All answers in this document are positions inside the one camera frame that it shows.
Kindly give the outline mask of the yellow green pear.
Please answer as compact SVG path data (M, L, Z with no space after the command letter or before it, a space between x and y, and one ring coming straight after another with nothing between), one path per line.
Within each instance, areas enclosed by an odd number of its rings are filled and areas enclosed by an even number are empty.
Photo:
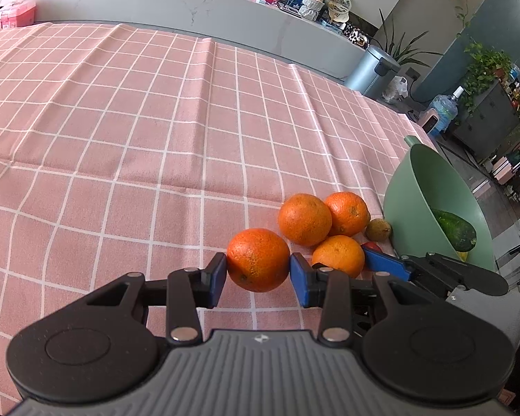
M457 255L458 255L458 258L463 262L466 262L468 260L467 252L457 252Z

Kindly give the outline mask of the white marble tv bench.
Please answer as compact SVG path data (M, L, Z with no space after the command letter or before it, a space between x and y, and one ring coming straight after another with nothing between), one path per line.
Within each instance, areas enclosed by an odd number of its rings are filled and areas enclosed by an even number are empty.
M17 0L0 0L5 6ZM147 26L216 38L315 70L338 81L364 50L312 21L254 0L32 0L35 19Z

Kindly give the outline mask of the dark grey cabinet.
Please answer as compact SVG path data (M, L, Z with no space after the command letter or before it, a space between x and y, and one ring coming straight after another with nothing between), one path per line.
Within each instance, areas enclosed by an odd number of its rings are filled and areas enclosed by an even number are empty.
M471 112L462 108L450 133L478 162L493 156L503 140L520 124L503 86L495 81L474 99Z

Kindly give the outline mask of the grey metal trash bin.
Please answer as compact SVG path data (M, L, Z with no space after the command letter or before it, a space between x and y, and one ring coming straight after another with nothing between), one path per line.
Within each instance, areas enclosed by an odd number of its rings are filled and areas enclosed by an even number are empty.
M400 68L389 54L371 45L364 52L356 69L345 80L345 87L370 99L379 99Z

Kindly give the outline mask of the red tomato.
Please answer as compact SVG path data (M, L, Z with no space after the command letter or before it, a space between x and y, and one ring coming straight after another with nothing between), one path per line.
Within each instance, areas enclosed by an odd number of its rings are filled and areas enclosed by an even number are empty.
M381 248L379 247L379 245L376 244L376 242L367 241L362 245L362 247L364 250L371 250L371 251L382 253Z

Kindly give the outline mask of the brown kiwi fruit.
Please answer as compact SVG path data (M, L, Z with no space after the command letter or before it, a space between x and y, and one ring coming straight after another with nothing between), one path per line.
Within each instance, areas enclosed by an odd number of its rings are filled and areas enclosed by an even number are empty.
M374 242L387 241L392 234L392 226L384 219L373 219L366 225L364 235Z

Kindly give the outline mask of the pink storage box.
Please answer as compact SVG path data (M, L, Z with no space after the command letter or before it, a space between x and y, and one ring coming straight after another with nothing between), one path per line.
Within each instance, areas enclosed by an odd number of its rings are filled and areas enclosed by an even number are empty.
M0 29L25 27L34 24L36 4L20 0L0 7Z

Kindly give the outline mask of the blue water jug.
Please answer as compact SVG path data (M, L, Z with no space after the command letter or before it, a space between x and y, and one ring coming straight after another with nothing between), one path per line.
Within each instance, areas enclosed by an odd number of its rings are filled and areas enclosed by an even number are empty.
M436 125L429 131L431 136L437 136L438 134L445 131L450 122L454 120L458 115L458 100L464 93L464 88L459 86L451 95L438 95L432 102L430 102L428 108L435 109L438 114L438 121Z

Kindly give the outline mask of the green trailing plant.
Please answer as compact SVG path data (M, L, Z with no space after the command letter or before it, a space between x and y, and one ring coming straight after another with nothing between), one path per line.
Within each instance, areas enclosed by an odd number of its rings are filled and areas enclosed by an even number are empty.
M498 84L520 120L520 68L507 53L487 48L480 42L472 41L464 52L469 55L470 64L462 79L462 107L472 114L476 99Z

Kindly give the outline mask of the potted long-leaf plant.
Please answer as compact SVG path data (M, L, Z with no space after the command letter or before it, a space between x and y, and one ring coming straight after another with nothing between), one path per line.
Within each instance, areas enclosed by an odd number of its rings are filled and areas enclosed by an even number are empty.
M432 57L443 56L443 53L424 50L417 45L417 43L428 34L427 30L407 41L405 32L400 36L396 36L395 19L392 15L385 19L382 10L379 9L379 17L381 21L380 28L383 30L383 42L376 41L376 43L379 44L379 48L388 54L389 57L392 57L399 66L418 65L428 68L428 63L421 60L423 55L431 55Z

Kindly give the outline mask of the orange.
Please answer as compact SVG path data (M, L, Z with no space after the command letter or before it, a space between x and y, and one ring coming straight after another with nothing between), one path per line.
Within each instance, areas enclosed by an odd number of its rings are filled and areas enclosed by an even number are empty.
M285 282L290 269L290 250L276 233L249 228L229 242L227 272L239 287L255 293L274 290Z
M312 255L312 264L340 270L355 279L363 271L365 254L352 237L337 235L319 244Z
M328 206L318 197L296 193L281 206L278 226L289 241L299 246L313 247L330 233L332 216Z
M330 235L353 237L371 221L366 202L354 192L335 192L325 199L332 218Z

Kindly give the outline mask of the pink small heater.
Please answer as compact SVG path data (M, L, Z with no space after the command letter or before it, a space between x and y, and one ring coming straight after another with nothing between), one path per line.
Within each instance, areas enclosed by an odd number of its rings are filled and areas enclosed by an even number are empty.
M439 121L439 113L435 108L430 108L424 111L417 121L418 125L425 133L430 133Z

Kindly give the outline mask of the white plastic bag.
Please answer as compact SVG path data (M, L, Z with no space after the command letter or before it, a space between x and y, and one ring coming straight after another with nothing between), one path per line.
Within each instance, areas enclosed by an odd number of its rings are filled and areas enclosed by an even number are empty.
M408 79L404 76L395 76L392 81L384 89L381 98L385 102L398 102L400 99L405 99L408 96Z

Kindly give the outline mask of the green plastic bowl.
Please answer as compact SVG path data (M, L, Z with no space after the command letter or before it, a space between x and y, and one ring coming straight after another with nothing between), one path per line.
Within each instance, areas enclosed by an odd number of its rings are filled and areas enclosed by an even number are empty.
M440 253L458 258L457 250L434 217L444 210L469 223L476 244L468 262L495 271L487 221L469 187L448 161L419 138L405 138L408 150L392 175L384 196L384 219L391 225L391 244L399 255Z

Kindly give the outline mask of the dark green cucumber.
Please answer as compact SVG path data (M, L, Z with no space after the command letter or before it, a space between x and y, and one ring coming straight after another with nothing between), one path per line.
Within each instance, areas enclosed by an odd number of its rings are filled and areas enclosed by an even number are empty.
M477 244L474 227L458 215L432 208L432 213L448 241L457 252L466 253Z

